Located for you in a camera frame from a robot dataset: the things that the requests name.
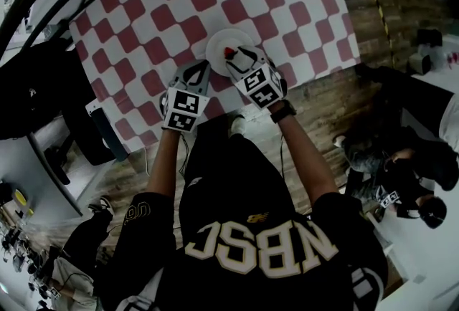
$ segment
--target red and white checkered pattern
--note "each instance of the red and white checkered pattern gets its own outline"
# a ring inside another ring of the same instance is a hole
[[[70,25],[105,114],[130,152],[161,135],[159,97],[177,67],[202,57],[216,32],[238,28],[289,87],[359,62],[344,0],[97,0]],[[212,72],[203,121],[246,105]]]

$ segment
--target shoe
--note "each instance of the shoe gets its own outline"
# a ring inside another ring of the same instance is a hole
[[[102,207],[103,211],[109,211],[112,216],[115,215],[112,204],[109,202],[107,196],[100,197],[100,206]]]
[[[106,196],[101,196],[99,199],[99,203],[89,204],[87,208],[93,214],[100,213],[101,211],[104,211],[104,210],[108,210],[112,215],[115,214],[115,212],[113,211],[113,207]]]
[[[364,79],[374,81],[374,70],[371,67],[365,65],[364,63],[357,64],[355,66],[355,71],[358,76]]]
[[[333,138],[333,145],[338,148],[343,147],[343,142],[346,137],[344,135],[338,135],[335,138]]]
[[[234,121],[231,124],[231,135],[240,134],[244,135],[245,133],[245,118],[242,115],[236,116]]]

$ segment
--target desk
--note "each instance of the desk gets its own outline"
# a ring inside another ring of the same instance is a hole
[[[49,177],[27,137],[0,140],[0,150],[1,179],[19,188],[34,209],[28,223],[56,224],[80,215]]]
[[[159,98],[178,67],[237,28],[264,49],[289,88],[359,62],[344,0],[97,0],[71,23],[86,75],[128,152],[161,136]],[[200,122],[249,101],[211,73]]]

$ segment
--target pants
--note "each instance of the pants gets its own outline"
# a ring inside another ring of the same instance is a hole
[[[244,223],[258,214],[278,218],[295,213],[278,170],[242,135],[228,138],[225,115],[198,127],[185,182],[179,210],[184,245],[215,220]]]
[[[93,277],[95,258],[100,244],[108,236],[107,227],[112,218],[108,210],[102,210],[94,213],[90,220],[81,223],[67,240],[63,257]]]
[[[349,138],[343,141],[343,149],[351,165],[344,193],[364,203],[374,200],[378,189],[377,174],[384,165],[382,150],[374,141],[357,143]],[[365,173],[372,177],[364,181]]]
[[[436,137],[443,113],[453,96],[452,92],[430,85],[388,67],[364,71],[375,82],[383,84],[383,91],[411,113]]]

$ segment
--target white plate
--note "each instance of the white plate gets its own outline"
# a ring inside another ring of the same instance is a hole
[[[248,34],[239,29],[223,29],[214,34],[206,48],[206,59],[211,68],[218,74],[229,77],[231,74],[224,59],[224,49],[235,49],[238,46],[254,46],[254,43]]]

